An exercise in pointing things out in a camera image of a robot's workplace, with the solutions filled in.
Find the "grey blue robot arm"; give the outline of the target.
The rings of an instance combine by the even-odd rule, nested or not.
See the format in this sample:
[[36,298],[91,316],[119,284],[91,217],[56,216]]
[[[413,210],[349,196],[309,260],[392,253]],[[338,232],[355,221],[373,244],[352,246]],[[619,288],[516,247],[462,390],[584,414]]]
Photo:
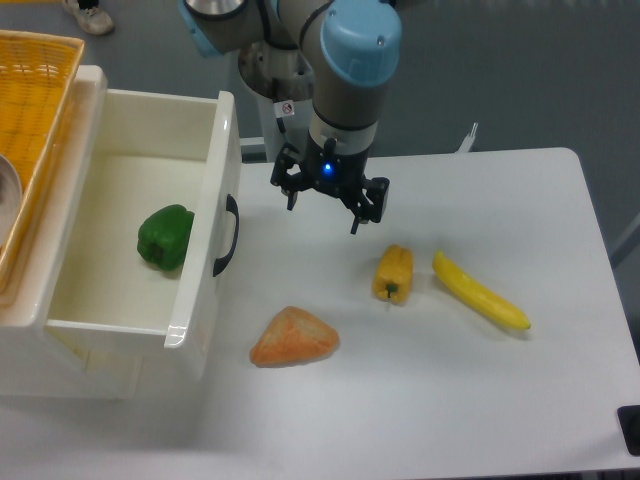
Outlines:
[[287,206],[313,189],[352,212],[351,229],[380,222],[389,181],[365,167],[402,25],[392,1],[181,1],[205,56],[238,52],[243,82],[270,101],[278,137],[272,185]]

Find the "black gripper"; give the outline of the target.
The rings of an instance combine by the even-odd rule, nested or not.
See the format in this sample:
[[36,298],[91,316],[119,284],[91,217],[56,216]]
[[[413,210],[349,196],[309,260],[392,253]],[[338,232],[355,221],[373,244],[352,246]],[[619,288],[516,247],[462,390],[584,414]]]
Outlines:
[[386,177],[366,178],[364,174],[369,149],[355,154],[326,150],[310,134],[304,155],[291,143],[284,143],[274,162],[270,183],[287,197],[288,210],[297,202],[299,192],[314,189],[339,198],[354,215],[350,233],[361,224],[380,223],[386,209],[390,181]]

